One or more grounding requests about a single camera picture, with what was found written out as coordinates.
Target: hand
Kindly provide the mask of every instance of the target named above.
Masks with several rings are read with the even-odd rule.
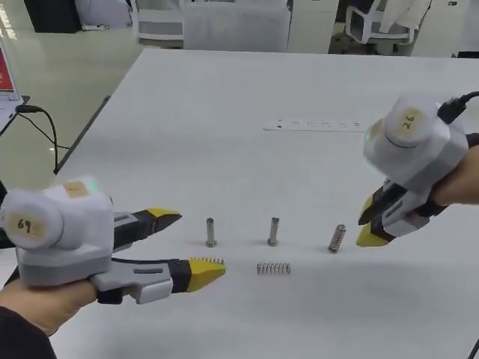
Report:
[[[0,292],[0,307],[18,313],[50,336],[96,299],[97,291],[86,280],[49,288],[31,288],[15,280]]]
[[[433,189],[440,206],[479,204],[479,146],[471,148],[459,165]]]

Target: coil spring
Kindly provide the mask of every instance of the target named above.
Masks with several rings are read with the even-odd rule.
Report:
[[[225,261],[222,258],[212,258],[212,257],[192,257],[191,260],[202,260],[203,262],[210,262],[215,264],[225,264]]]
[[[329,251],[332,253],[338,252],[339,247],[343,241],[344,235],[346,234],[346,226],[344,224],[339,224],[336,227],[335,233],[332,235],[331,242],[329,243]]]
[[[256,265],[258,274],[290,274],[291,264],[289,263],[258,263]]]

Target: number label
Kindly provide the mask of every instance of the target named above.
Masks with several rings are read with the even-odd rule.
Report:
[[[414,122],[415,118],[413,114],[407,114],[405,116],[406,120],[403,122],[403,127],[406,127],[407,129],[411,129],[411,125]]]
[[[398,135],[410,138],[415,130],[423,122],[424,114],[416,108],[407,108],[404,110],[401,121],[399,122]]]
[[[71,199],[88,196],[88,190],[82,181],[71,181],[63,184],[67,196]]]
[[[43,238],[46,224],[30,215],[13,213],[9,216],[7,229],[11,235],[22,236],[35,241]]]

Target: laptop screen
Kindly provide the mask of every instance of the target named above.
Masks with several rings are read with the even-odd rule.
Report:
[[[3,49],[0,48],[0,93],[13,93],[13,84],[8,73]]]

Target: dark sleeve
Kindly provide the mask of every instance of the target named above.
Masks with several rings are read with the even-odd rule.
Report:
[[[49,338],[19,314],[0,307],[1,359],[56,359]]]

